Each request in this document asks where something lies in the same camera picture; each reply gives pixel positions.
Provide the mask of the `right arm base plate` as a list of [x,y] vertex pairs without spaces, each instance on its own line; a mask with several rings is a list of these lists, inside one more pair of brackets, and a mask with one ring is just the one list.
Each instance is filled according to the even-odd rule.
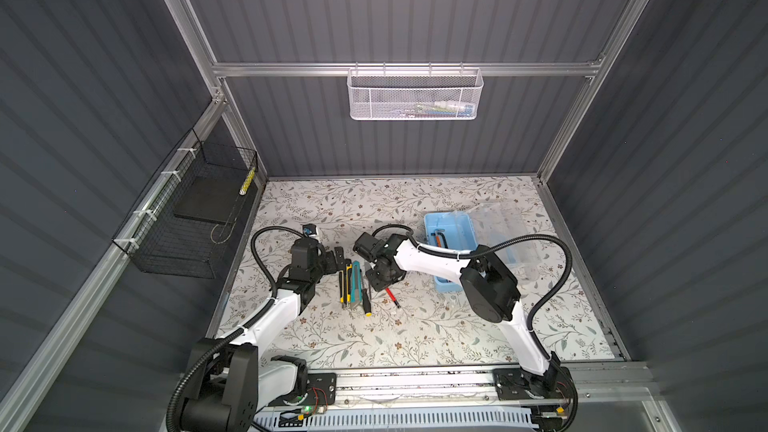
[[502,367],[492,370],[492,378],[501,400],[561,399],[570,404],[577,397],[570,371],[565,367],[550,366],[543,375],[520,367]]

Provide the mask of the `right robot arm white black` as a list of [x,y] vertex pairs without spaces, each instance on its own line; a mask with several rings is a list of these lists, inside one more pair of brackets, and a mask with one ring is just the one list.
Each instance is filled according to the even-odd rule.
[[[377,291],[402,280],[408,272],[419,272],[459,283],[472,311],[496,324],[512,347],[522,375],[535,393],[550,391],[565,373],[556,354],[548,351],[534,330],[535,314],[566,284],[573,267],[573,254],[560,238],[548,234],[528,234],[508,239],[495,246],[453,250],[417,241],[408,227],[403,234],[387,239],[363,233],[354,243],[354,252],[373,265],[368,280]],[[513,245],[541,241],[554,244],[563,252],[563,273],[550,290],[526,312],[518,290],[518,280],[497,253]]]

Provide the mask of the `floral table mat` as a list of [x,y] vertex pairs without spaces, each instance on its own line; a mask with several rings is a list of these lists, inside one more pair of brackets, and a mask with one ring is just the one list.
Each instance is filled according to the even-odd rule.
[[[362,233],[387,234],[392,223],[411,227],[423,240],[427,213],[467,211],[490,202],[516,209],[530,233],[553,231],[535,184],[526,176],[275,181],[266,187],[253,227],[298,230],[313,223],[327,246],[350,249]],[[256,251],[269,272],[289,262],[294,239],[279,231],[260,235]],[[432,277],[419,273],[409,274],[391,291],[401,308],[386,292],[376,293],[367,317],[361,309],[344,309],[337,278],[324,278],[308,308],[273,341],[271,353],[304,358],[315,369],[515,360],[501,331],[477,317],[463,294],[439,292]],[[246,251],[217,333],[256,311],[267,294],[265,273]]]

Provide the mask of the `light blue plastic tool box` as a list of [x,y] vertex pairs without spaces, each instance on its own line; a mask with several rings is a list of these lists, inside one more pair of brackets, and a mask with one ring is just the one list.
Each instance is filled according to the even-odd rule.
[[[424,225],[429,245],[437,246],[430,232],[444,228],[447,231],[447,248],[454,250],[474,250],[479,245],[494,246],[530,233],[523,216],[511,206],[499,202],[480,204],[467,211],[427,213]],[[498,251],[497,255],[520,285],[533,285],[538,280],[541,258],[533,242],[507,247]]]

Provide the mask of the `yellow marker in black basket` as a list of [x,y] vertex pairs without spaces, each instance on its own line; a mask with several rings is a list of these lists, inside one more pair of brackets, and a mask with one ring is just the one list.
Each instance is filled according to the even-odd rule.
[[240,196],[245,196],[248,193],[248,190],[254,180],[255,175],[256,175],[256,168],[255,167],[250,168],[239,189]]

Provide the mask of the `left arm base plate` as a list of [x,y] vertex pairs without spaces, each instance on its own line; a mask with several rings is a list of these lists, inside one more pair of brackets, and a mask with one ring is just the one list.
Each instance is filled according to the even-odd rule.
[[310,373],[303,394],[285,394],[270,401],[270,407],[297,408],[304,406],[330,406],[336,401],[338,388],[336,373]]

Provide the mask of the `black hex key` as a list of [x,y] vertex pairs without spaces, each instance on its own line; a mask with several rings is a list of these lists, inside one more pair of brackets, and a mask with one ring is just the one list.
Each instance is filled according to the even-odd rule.
[[442,236],[447,247],[448,247],[448,241],[447,241],[447,231],[444,228],[438,228],[430,232],[431,236],[439,235]]

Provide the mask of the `teal utility knife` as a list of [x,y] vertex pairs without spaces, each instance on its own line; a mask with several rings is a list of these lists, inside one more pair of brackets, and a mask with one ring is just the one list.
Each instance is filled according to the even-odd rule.
[[352,262],[351,271],[349,274],[349,285],[350,285],[350,303],[351,304],[358,304],[362,302],[362,289],[363,289],[363,279],[362,279],[362,270],[360,263],[358,261]]

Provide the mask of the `yellow black utility knife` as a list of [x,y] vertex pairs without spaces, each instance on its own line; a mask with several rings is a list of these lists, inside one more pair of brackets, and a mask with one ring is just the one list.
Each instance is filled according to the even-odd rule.
[[343,308],[346,308],[349,305],[351,299],[350,273],[352,272],[352,269],[352,261],[350,259],[345,259],[341,266],[341,270],[339,271],[340,302]]

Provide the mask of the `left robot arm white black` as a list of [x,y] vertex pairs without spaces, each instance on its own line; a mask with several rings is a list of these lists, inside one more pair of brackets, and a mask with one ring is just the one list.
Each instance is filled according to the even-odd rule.
[[[272,231],[297,237],[290,248],[291,262],[276,278],[256,251],[259,236]],[[268,279],[270,294],[259,310],[226,335],[203,338],[194,346],[187,371],[169,399],[167,431],[247,431],[254,416],[271,401],[306,393],[304,360],[276,357],[260,372],[261,357],[306,309],[322,277],[338,271],[335,255],[321,243],[314,224],[305,224],[300,231],[263,227],[251,236],[250,247]]]

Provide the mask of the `black yellow tip screwdriver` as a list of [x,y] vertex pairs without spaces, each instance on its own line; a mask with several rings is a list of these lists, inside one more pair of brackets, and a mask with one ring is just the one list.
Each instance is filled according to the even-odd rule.
[[362,306],[363,306],[364,314],[367,317],[370,317],[372,315],[372,306],[371,306],[370,295],[367,288],[363,288],[361,290],[361,297],[362,297]]

